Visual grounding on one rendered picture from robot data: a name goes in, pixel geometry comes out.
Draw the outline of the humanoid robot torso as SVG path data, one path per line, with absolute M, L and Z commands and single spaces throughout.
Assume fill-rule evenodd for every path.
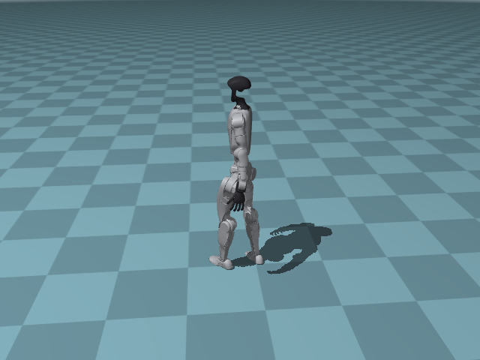
M 249 155 L 250 150 L 251 150 L 252 110 L 251 110 L 250 106 L 249 106 L 250 107 L 249 110 L 241 109 L 241 107 L 239 105 L 237 105 L 236 107 L 238 109 L 233 109 L 233 108 L 231 109 L 231 111 L 229 113 L 228 121 L 227 121 L 230 152 L 231 152 L 231 155 L 233 155 L 234 151 L 238 148 L 238 145 L 236 143 L 235 136 L 234 136 L 234 131 L 233 131 L 233 128 L 232 128 L 232 125 L 231 125 L 231 118 L 235 114 L 242 113 L 244 118 L 245 118 L 245 123 L 246 123 L 245 133 L 246 133 L 246 138 L 247 138 L 247 155 Z M 239 162 L 239 160 L 235 159 L 235 157 L 234 157 L 234 164 L 230 167 L 231 176 L 234 173 L 236 173 L 238 175 L 237 162 Z M 251 166 L 251 163 L 249 162 L 248 167 L 247 167 L 248 180 L 251 177 L 251 172 L 252 172 L 252 166 Z

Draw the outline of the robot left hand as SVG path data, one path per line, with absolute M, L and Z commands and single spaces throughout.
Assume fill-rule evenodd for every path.
M 246 187 L 247 187 L 247 184 L 246 184 Z M 236 184 L 236 193 L 234 193 L 234 196 L 227 202 L 227 205 L 230 204 L 230 202 L 233 200 L 233 204 L 232 204 L 232 207 L 229 209 L 229 210 L 233 210 L 234 208 L 234 205 L 235 205 L 235 208 L 234 208 L 234 212 L 237 210 L 238 212 L 240 211 L 240 209 L 243 211 L 244 210 L 244 206 L 245 206 L 245 195 L 244 195 L 244 192 L 246 191 L 246 188 L 245 190 L 239 190 L 239 182 L 237 182 Z M 236 203 L 236 204 L 235 204 Z M 238 205 L 239 204 L 239 205 Z M 241 207 L 241 204 L 242 204 L 242 207 Z M 237 209 L 238 207 L 238 209 Z

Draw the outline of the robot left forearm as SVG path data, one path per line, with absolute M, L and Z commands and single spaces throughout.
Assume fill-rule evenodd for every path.
M 239 190 L 245 190 L 246 188 L 246 183 L 248 180 L 248 154 L 245 150 L 240 150 L 238 152 L 238 159 L 239 162 L 237 162 L 237 167 L 238 167 L 238 189 Z

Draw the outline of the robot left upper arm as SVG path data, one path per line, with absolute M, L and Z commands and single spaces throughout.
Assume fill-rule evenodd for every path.
M 238 153 L 240 150 L 245 150 L 248 153 L 247 138 L 245 133 L 246 123 L 243 114 L 238 113 L 233 115 L 231 118 L 231 125 L 234 131 L 235 141 L 238 145 L 238 148 L 234 151 L 233 155 L 235 159 L 238 160 Z

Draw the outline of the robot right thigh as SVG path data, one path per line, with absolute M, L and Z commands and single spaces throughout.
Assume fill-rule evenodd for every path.
M 245 202 L 244 202 L 244 210 L 243 210 L 243 218 L 246 222 L 254 222 L 257 219 L 256 212 L 253 210 L 253 180 L 255 179 L 257 171 L 255 168 L 252 167 L 252 172 L 250 179 L 247 181 L 246 191 L 244 192 Z M 242 206 L 242 204 L 241 204 Z

